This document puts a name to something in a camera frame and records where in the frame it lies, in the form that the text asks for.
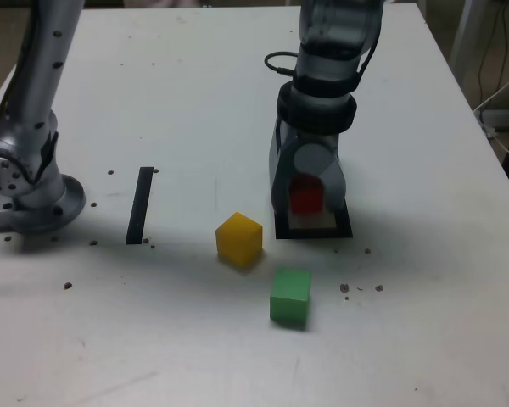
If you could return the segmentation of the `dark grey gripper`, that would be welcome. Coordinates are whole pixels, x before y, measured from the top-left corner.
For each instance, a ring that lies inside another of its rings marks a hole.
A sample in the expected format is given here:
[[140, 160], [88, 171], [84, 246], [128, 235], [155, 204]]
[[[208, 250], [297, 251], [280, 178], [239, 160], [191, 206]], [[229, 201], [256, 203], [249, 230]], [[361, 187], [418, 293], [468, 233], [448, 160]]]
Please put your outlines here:
[[269, 152], [271, 204], [276, 215], [289, 212], [289, 185], [298, 171], [314, 176], [324, 186], [328, 211], [341, 210], [346, 194], [338, 156], [339, 134], [319, 135], [286, 122], [276, 122]]

